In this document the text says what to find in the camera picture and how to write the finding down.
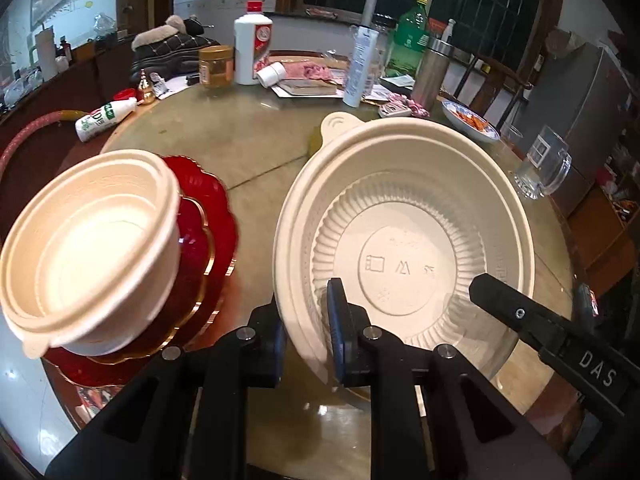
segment plastic bag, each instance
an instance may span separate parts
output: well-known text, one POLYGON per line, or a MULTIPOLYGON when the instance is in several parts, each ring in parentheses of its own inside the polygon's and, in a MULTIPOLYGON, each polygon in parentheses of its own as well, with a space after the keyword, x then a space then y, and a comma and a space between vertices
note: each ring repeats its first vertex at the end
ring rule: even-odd
POLYGON ((4 89, 4 104, 7 108, 13 108, 20 99, 34 91, 43 81, 40 70, 33 70, 13 81, 4 89))
POLYGON ((116 32, 116 21, 104 12, 95 15, 94 32, 96 38, 106 38, 112 32, 116 32))

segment red plate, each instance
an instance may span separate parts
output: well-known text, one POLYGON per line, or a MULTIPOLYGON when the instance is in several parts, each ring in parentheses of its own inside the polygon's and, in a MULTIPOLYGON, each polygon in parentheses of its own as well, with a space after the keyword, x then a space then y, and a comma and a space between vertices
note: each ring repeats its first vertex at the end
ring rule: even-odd
POLYGON ((163 158, 178 178, 185 196, 180 201, 177 219, 181 252, 174 288, 154 322, 135 341, 119 352, 92 360, 63 348, 49 349, 44 358, 55 365, 71 383, 91 388, 122 386, 150 359, 148 356, 131 358, 132 354, 145 355, 151 353, 150 350, 157 351, 168 343, 167 324, 179 327, 177 332, 170 334, 171 344, 184 346, 191 342, 208 322, 212 322, 215 316, 225 278, 231 274, 235 265, 234 254, 238 246, 236 219, 228 210, 225 187, 215 176, 202 171, 190 158, 163 158), (210 251, 207 245, 206 224, 215 247, 212 266, 207 257, 210 251), (199 303, 199 286, 207 265, 210 272, 206 278, 204 297, 199 303), (97 359, 116 364, 99 363, 95 361, 97 359))

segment red bottle cap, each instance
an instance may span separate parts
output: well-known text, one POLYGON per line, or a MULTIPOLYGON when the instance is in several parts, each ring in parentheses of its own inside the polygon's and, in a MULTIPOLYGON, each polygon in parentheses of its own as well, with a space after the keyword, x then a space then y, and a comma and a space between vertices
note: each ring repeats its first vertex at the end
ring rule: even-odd
POLYGON ((247 12, 262 12, 262 2, 248 1, 246 3, 247 12))
POLYGON ((113 100, 126 101, 131 97, 136 97, 136 90, 133 88, 125 88, 124 90, 120 90, 116 95, 114 95, 113 100))

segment screw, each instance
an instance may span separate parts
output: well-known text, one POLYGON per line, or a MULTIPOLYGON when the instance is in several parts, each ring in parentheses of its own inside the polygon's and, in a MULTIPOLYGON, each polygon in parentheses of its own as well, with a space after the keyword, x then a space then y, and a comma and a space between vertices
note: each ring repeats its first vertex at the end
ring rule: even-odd
POLYGON ((255 337, 255 330, 250 326, 241 326, 236 330, 236 337, 240 341, 249 341, 255 337))
POLYGON ((177 346, 168 346, 162 350, 162 359, 165 361, 173 361, 180 357, 182 351, 177 346))
POLYGON ((382 336, 382 329, 377 326, 367 326, 362 331, 362 335, 371 340, 380 339, 380 336, 382 336))
POLYGON ((455 357, 457 353, 458 351, 452 345, 446 343, 438 345, 438 354, 440 354, 445 359, 451 359, 452 357, 455 357))

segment clear plastic container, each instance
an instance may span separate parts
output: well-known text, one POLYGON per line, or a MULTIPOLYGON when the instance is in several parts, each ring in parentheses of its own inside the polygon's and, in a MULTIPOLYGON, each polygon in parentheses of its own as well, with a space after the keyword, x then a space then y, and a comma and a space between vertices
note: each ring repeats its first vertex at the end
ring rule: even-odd
MULTIPOLYGON (((367 82, 364 86, 364 96, 370 95, 373 85, 378 81, 378 78, 383 75, 383 70, 386 65, 386 61, 389 57, 391 44, 393 41, 393 34, 396 28, 396 20, 390 16, 383 16, 382 14, 374 14, 371 20, 371 26, 373 30, 378 32, 378 40, 376 41, 376 51, 369 63, 369 71, 367 75, 367 82)), ((358 31, 357 25, 351 25, 351 34, 355 39, 358 31)), ((347 73, 351 67, 351 56, 347 67, 347 73)))

